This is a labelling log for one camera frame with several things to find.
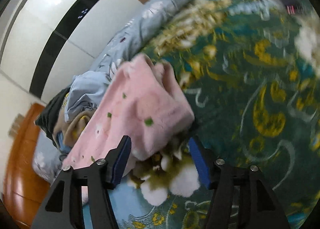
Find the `gray fabric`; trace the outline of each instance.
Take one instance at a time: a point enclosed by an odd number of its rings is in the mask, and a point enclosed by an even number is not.
[[[61,170],[61,159],[59,150],[52,145],[52,141],[41,130],[32,160],[34,172],[52,184]]]
[[[106,73],[88,71],[74,76],[64,111],[66,122],[83,111],[98,108],[111,80]]]
[[[108,73],[110,65],[119,58],[133,56],[191,0],[149,0],[122,30],[116,33],[90,67],[91,71]]]

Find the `green patch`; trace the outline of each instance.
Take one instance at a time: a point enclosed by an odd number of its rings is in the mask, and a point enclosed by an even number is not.
[[[144,123],[145,123],[146,126],[149,127],[149,126],[153,125],[153,119],[151,117],[148,118],[148,119],[145,119]]]

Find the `pink cloth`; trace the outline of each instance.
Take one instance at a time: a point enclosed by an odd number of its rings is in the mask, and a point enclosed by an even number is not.
[[[153,65],[145,54],[125,62],[105,93],[98,109],[63,161],[74,169],[90,166],[131,137],[132,150],[126,175],[137,160],[161,150],[171,137],[188,129],[194,114],[168,62]]]

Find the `black cloth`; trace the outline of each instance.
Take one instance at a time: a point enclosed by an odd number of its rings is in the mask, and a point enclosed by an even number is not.
[[[39,115],[35,124],[40,126],[40,128],[45,132],[47,137],[52,140],[53,145],[56,144],[53,140],[52,133],[54,126],[56,125],[59,112],[66,94],[70,91],[70,87],[61,90],[53,99],[47,104],[44,110]]]

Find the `wooden bed frame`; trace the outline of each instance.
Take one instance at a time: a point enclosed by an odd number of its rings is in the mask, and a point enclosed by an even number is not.
[[[4,206],[21,229],[29,229],[49,190],[49,183],[32,169],[40,128],[34,121],[44,109],[33,104],[13,142],[4,178]]]

